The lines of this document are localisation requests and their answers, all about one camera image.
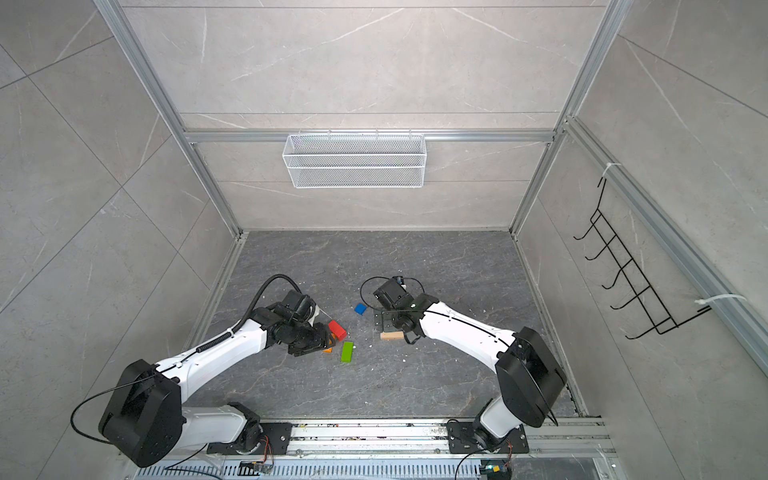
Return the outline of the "long natural wood block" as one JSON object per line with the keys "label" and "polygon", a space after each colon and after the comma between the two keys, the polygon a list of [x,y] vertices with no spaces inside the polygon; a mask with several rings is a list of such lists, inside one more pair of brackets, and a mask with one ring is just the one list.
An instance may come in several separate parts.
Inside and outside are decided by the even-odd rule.
{"label": "long natural wood block", "polygon": [[403,340],[404,333],[402,331],[381,332],[380,339],[386,341]]}

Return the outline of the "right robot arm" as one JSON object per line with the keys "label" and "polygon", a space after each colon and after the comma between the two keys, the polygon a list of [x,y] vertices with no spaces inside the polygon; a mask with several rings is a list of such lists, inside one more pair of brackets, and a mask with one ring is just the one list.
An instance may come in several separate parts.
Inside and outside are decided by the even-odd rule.
{"label": "right robot arm", "polygon": [[496,375],[500,395],[473,420],[477,447],[497,449],[522,425],[538,428],[554,420],[552,407],[567,377],[539,333],[529,327],[512,331],[461,314],[437,298],[376,295],[395,328],[419,338],[444,342],[475,358]]}

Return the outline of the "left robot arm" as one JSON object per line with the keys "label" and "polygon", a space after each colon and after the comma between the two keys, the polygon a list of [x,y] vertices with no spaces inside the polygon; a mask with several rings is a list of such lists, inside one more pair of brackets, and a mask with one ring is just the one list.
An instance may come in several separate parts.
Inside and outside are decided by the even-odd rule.
{"label": "left robot arm", "polygon": [[[285,297],[268,306],[259,301],[275,281],[286,281]],[[136,466],[158,463],[169,453],[202,446],[249,454],[265,448],[261,418],[238,402],[220,407],[189,407],[199,389],[240,361],[274,345],[300,357],[332,348],[339,335],[317,316],[317,303],[287,275],[269,277],[245,312],[216,337],[154,363],[129,364],[89,440],[113,446]]]}

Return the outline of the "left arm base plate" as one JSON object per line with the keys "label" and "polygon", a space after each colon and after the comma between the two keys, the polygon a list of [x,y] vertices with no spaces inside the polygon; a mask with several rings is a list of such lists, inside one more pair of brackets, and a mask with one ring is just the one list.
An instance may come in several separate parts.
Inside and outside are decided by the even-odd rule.
{"label": "left arm base plate", "polygon": [[247,429],[233,443],[213,443],[208,454],[222,455],[285,455],[291,439],[293,425],[288,422],[260,423]]}

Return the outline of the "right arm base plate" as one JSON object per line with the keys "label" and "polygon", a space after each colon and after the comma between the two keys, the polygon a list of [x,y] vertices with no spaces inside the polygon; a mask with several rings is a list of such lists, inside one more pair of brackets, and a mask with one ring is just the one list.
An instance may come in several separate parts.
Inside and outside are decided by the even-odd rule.
{"label": "right arm base plate", "polygon": [[471,452],[527,454],[530,452],[523,425],[510,430],[504,438],[495,437],[474,422],[450,419],[444,426],[447,431],[449,451],[452,454]]}

